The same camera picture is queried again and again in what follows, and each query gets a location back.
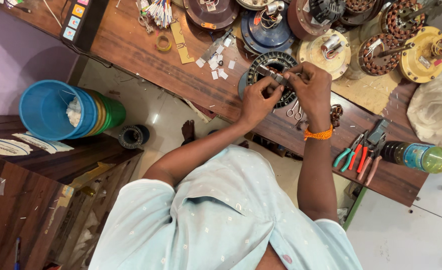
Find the green-handled pliers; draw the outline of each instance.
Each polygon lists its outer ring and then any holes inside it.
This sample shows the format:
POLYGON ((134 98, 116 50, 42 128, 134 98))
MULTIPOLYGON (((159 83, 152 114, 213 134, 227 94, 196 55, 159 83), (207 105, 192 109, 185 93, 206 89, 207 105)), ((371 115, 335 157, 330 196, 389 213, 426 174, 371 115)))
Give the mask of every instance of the green-handled pliers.
POLYGON ((356 147, 359 144, 359 141, 361 140, 361 138, 363 137, 363 134, 361 133, 356 140, 353 142, 353 144, 351 145, 351 148, 346 148, 344 150, 343 153, 341 153, 335 160, 333 163, 333 167, 338 166, 338 163, 340 162, 340 160, 346 156, 347 154, 349 154, 348 159, 346 160, 346 163, 344 163, 344 166, 340 169, 341 172, 344 172, 346 169, 348 169, 349 163, 351 162, 351 158, 353 158, 353 156, 355 155, 355 150, 356 147))

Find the wire cutter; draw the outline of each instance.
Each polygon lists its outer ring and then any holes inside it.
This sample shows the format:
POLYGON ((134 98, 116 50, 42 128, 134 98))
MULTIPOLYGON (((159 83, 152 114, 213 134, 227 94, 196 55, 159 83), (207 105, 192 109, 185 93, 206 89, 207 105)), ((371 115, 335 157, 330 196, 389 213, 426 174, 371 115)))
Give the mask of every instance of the wire cutter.
POLYGON ((368 152, 368 140, 367 140, 368 134, 369 134, 369 129, 367 129, 363 135, 363 140, 362 140, 363 154, 361 156, 361 160, 359 161, 358 169, 356 170, 358 173, 361 172, 361 169, 363 168, 363 164, 366 158, 366 153, 368 152))
POLYGON ((383 149, 385 143, 386 143, 386 133, 383 133, 383 135, 381 135, 380 141, 376 144, 376 147, 374 148, 373 152, 366 158, 366 162, 364 163, 361 172, 358 174, 358 177, 356 178, 359 181, 361 181, 361 179, 363 178, 363 174, 365 173, 369 163, 372 160, 374 160, 373 166, 371 167, 369 175, 366 178, 365 186, 369 185, 369 182, 371 182, 371 180, 373 179, 376 169, 378 169, 378 163, 380 163, 380 160, 383 158, 382 156, 380 156, 381 150, 383 149))
POLYGON ((346 160, 346 163, 344 164, 344 166, 340 169, 341 172, 344 172, 348 166, 351 164, 351 160, 355 160, 356 158, 356 154, 358 153, 358 151, 361 149, 361 145, 359 144, 359 141, 361 140, 361 138, 363 137, 364 134, 360 134, 356 140, 353 142, 353 144, 351 145, 350 148, 346 148, 344 150, 343 153, 341 153, 335 160, 333 163, 333 167, 337 167, 338 163, 340 162, 340 160, 346 156, 347 154, 349 154, 348 159, 346 160))

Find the oil bottle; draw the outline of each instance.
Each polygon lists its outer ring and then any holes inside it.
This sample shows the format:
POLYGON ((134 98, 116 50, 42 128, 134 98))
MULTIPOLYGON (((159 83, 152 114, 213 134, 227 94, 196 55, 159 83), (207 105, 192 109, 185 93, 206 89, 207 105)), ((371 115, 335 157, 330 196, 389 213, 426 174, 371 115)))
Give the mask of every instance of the oil bottle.
POLYGON ((381 150, 381 156, 385 161, 430 174, 442 172, 442 147, 439 146, 390 141, 381 150))

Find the man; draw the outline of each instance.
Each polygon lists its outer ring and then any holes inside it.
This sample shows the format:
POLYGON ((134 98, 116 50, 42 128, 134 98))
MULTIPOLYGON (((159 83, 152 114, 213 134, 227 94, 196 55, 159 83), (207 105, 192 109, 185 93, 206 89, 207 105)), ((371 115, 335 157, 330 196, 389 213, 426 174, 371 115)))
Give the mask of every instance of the man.
MULTIPOLYGON (((303 62, 284 77, 309 131, 329 131, 331 75, 303 62)), ((298 207, 266 159, 230 145, 271 112, 283 89, 269 77, 246 87, 233 125, 169 152, 123 187, 90 269, 361 269, 337 223, 329 139, 306 141, 298 207)))

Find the man's arm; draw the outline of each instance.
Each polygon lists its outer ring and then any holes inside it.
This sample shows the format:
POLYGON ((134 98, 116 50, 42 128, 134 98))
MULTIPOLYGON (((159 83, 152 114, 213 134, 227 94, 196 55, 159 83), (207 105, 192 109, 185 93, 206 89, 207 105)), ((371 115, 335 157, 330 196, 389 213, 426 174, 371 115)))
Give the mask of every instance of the man's arm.
POLYGON ((247 86, 244 89, 241 116, 236 123, 170 151, 154 163, 143 178, 156 179, 176 186, 193 169, 204 164, 263 120, 281 98, 283 89, 284 86, 271 77, 265 77, 247 86), (272 93, 268 99, 264 99, 261 93, 265 89, 272 93))
MULTIPOLYGON (((318 133, 329 130, 331 75, 311 63, 303 62, 286 72, 285 78, 293 85, 301 107, 309 118, 309 131, 318 133)), ((307 139, 297 197, 299 209, 312 220, 325 218, 338 222, 330 148, 330 139, 307 139)))

